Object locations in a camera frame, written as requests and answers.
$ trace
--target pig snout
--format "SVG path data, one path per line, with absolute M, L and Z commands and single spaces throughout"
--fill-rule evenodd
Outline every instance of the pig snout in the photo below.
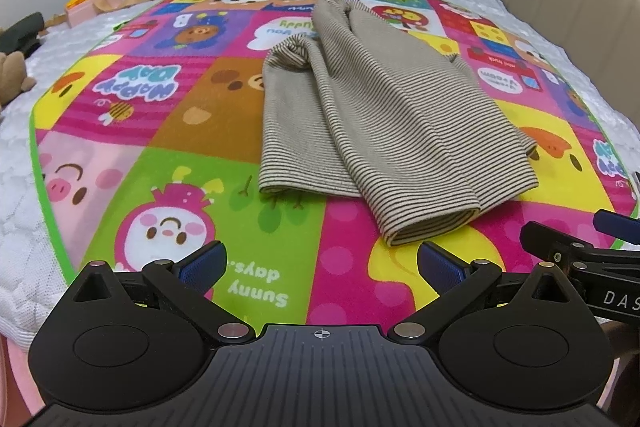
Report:
M 62 201 L 71 192 L 71 184 L 62 178 L 54 178 L 47 183 L 47 194 L 53 203 Z

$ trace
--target black circular disc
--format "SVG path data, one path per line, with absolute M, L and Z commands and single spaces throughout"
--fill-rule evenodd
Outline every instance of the black circular disc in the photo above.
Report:
M 612 365 L 607 339 L 595 320 L 572 320 L 556 313 L 557 303 L 546 304 L 487 309 L 454 322 L 438 344 L 449 375 L 470 394 L 509 409 L 595 403 Z
M 46 401 L 81 410 L 134 409 L 176 393 L 201 370 L 204 344 L 187 321 L 108 301 L 78 304 L 34 339 L 29 365 Z

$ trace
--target metal screw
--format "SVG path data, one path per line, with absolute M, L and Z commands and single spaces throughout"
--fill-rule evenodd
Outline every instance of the metal screw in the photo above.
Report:
M 218 328 L 218 334 L 226 339 L 240 339 L 247 333 L 249 333 L 247 325 L 238 322 L 229 322 Z
M 404 339 L 417 339 L 425 333 L 424 326 L 415 322 L 401 322 L 400 324 L 396 324 L 394 331 L 398 337 Z

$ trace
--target brown stuffed animal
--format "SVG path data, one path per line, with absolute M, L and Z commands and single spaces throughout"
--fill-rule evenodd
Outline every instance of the brown stuffed animal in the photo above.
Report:
M 0 106 L 4 107 L 20 93 L 30 90 L 36 81 L 27 76 L 22 52 L 0 53 Z

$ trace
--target cartoon bee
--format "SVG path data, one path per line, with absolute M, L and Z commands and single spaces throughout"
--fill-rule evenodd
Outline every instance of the cartoon bee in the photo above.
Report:
M 121 122 L 127 120 L 133 114 L 133 106 L 127 102 L 111 102 L 111 100 L 101 99 L 97 102 L 98 107 L 110 104 L 109 110 L 98 117 L 102 125 L 107 126 L 114 121 Z

